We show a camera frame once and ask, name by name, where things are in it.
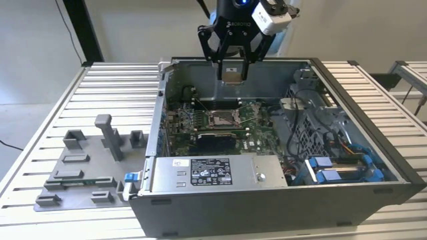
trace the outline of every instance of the blue clip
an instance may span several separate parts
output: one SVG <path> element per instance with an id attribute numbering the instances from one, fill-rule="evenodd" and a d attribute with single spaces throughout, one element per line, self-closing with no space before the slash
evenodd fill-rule
<path id="1" fill-rule="evenodd" d="M 383 174 L 382 170 L 375 169 L 373 171 L 373 176 L 367 177 L 366 181 L 370 183 L 383 182 L 385 181 L 385 174 Z"/>
<path id="2" fill-rule="evenodd" d="M 370 155 L 366 155 L 366 154 L 363 155 L 363 161 L 369 167 L 373 166 L 374 162 L 373 162 Z"/>
<path id="3" fill-rule="evenodd" d="M 315 177 L 318 178 L 319 184 L 337 182 L 337 181 L 342 180 L 342 176 L 335 169 L 319 171 L 315 174 Z"/>
<path id="4" fill-rule="evenodd" d="M 314 156 L 309 159 L 309 162 L 313 168 L 331 168 L 334 166 L 331 158 L 327 156 Z"/>
<path id="5" fill-rule="evenodd" d="M 139 174 L 138 173 L 127 173 L 125 175 L 125 182 L 126 183 L 137 183 L 139 181 Z"/>
<path id="6" fill-rule="evenodd" d="M 315 157 L 313 157 L 313 158 L 309 159 L 309 163 L 310 163 L 310 166 L 311 166 L 313 168 L 318 167 L 318 162 L 317 162 L 317 158 L 315 158 Z"/>

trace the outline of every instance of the slotted aluminum surface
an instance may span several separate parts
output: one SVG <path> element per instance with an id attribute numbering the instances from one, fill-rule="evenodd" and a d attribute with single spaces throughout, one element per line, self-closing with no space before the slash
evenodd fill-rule
<path id="1" fill-rule="evenodd" d="M 402 155 L 427 181 L 427 133 L 419 121 L 369 78 L 362 68 L 347 62 L 325 63 L 354 100 L 387 135 Z M 93 127 L 95 116 L 117 116 L 113 125 L 121 133 L 151 126 L 157 96 L 158 65 L 97 63 L 85 69 L 59 101 L 46 128 L 30 142 L 0 190 L 0 237 L 11 239 L 145 239 L 145 232 L 130 207 L 35 212 L 34 202 L 62 154 L 67 129 Z M 402 205 L 383 207 L 358 227 L 298 230 L 231 236 L 198 237 L 195 240 L 329 239 L 379 240 L 426 239 L 427 190 Z"/>

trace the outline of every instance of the gray wall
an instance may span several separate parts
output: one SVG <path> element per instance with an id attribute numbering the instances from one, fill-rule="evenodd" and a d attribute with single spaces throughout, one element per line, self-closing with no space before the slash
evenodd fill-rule
<path id="1" fill-rule="evenodd" d="M 427 61 L 427 0 L 302 0 L 301 8 L 289 56 L 357 60 L 371 72 Z"/>
<path id="2" fill-rule="evenodd" d="M 206 2 L 213 9 L 217 0 Z M 197 27 L 207 19 L 195 0 L 87 6 L 107 61 L 202 55 Z M 427 59 L 427 0 L 302 0 L 301 8 L 289 56 L 353 59 L 370 71 Z M 0 0 L 0 34 L 0 104 L 55 102 L 81 65 L 55 1 Z"/>

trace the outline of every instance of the metal frame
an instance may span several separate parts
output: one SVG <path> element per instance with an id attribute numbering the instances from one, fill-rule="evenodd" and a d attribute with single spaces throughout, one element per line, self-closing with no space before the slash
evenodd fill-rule
<path id="1" fill-rule="evenodd" d="M 389 72 L 398 74 L 427 96 L 427 62 L 397 61 Z"/>
<path id="2" fill-rule="evenodd" d="M 105 62 L 86 0 L 63 0 L 86 61 Z"/>

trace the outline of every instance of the gray plastic part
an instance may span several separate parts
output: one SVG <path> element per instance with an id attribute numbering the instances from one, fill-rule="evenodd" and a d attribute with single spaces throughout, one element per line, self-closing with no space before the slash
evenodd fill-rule
<path id="1" fill-rule="evenodd" d="M 85 176 L 85 172 L 79 171 L 58 171 L 54 176 L 55 179 L 81 179 Z"/>
<path id="2" fill-rule="evenodd" d="M 46 195 L 39 195 L 35 202 L 40 206 L 59 206 L 62 201 L 62 198 L 56 194 L 46 194 Z"/>
<path id="3" fill-rule="evenodd" d="M 115 201 L 115 198 L 110 191 L 94 191 L 91 200 L 95 204 L 98 203 L 111 203 Z"/>
<path id="4" fill-rule="evenodd" d="M 66 147 L 70 150 L 82 149 L 79 141 L 86 140 L 86 135 L 83 134 L 82 130 L 68 130 L 66 136 L 63 138 L 63 142 Z"/>
<path id="5" fill-rule="evenodd" d="M 145 133 L 142 130 L 131 131 L 129 140 L 131 141 L 131 145 L 134 149 L 141 149 L 147 144 L 145 139 Z"/>
<path id="6" fill-rule="evenodd" d="M 56 194 L 60 198 L 59 205 L 34 205 L 36 212 L 59 211 L 74 209 L 91 209 L 129 207 L 130 202 L 123 200 L 123 190 L 121 183 L 127 173 L 134 173 L 145 167 L 146 161 L 146 145 L 143 148 L 133 148 L 131 136 L 122 135 L 121 151 L 123 152 L 123 160 L 115 161 L 110 149 L 105 148 L 101 136 L 86 136 L 86 140 L 79 140 L 82 149 L 64 148 L 62 156 L 56 162 L 56 166 L 51 176 L 44 184 L 42 195 Z M 55 178 L 59 174 L 74 172 L 75 177 L 79 172 L 85 175 L 82 178 Z M 109 191 L 113 201 L 93 201 L 93 192 Z M 131 192 L 137 193 L 137 185 L 133 184 Z"/>
<path id="7" fill-rule="evenodd" d="M 118 186 L 118 182 L 113 176 L 101 176 L 98 177 L 99 179 L 107 179 L 109 180 L 102 180 L 97 181 L 95 184 L 99 188 L 115 188 Z"/>
<path id="8" fill-rule="evenodd" d="M 119 197 L 122 202 L 125 201 L 125 198 L 123 198 L 123 190 L 125 189 L 126 189 L 126 186 L 123 185 L 122 181 L 119 181 L 118 187 L 115 189 L 115 194 L 118 194 L 118 197 Z"/>
<path id="9" fill-rule="evenodd" d="M 110 114 L 99 114 L 95 119 L 95 126 L 102 130 L 105 135 L 105 146 L 109 146 L 114 160 L 122 161 L 123 152 L 121 150 L 121 135 L 119 131 L 113 128 L 113 116 Z"/>
<path id="10" fill-rule="evenodd" d="M 66 187 L 63 186 L 63 184 L 60 183 L 50 183 L 50 182 L 46 182 L 43 187 L 48 190 L 48 191 L 55 191 L 55 190 L 64 190 Z"/>
<path id="11" fill-rule="evenodd" d="M 82 154 L 82 155 L 66 155 L 62 158 L 62 161 L 64 163 L 83 163 L 89 162 L 91 160 L 90 155 Z"/>

